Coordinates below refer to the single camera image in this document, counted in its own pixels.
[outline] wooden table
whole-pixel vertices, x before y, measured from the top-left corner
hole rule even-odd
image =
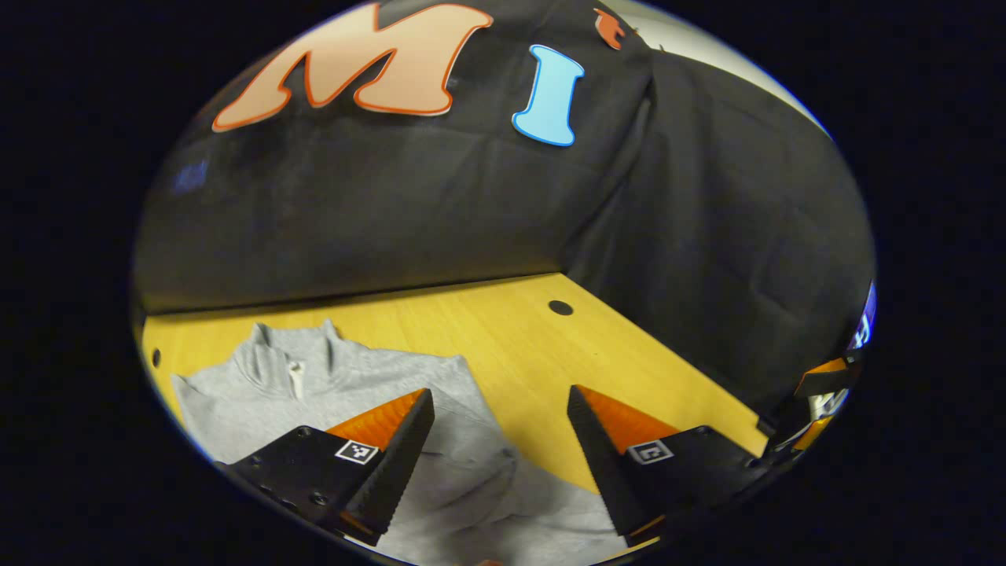
[[[550,302],[572,308],[561,316]],[[581,384],[685,430],[710,425],[761,455],[758,415],[654,338],[561,273],[356,297],[305,306],[147,319],[143,351],[168,409],[181,421],[172,374],[226,362],[262,323],[319,327],[374,349],[464,356],[504,433],[525,457],[598,493],[566,417]]]

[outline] gray sweatshirt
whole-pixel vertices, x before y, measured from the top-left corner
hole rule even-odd
[[[460,356],[370,350],[340,339],[330,321],[256,325],[229,361],[172,384],[188,433],[224,463],[298,425],[325,430],[429,388],[436,421],[388,532],[369,547],[387,556],[420,566],[583,566],[626,548],[599,496],[521,457]]]

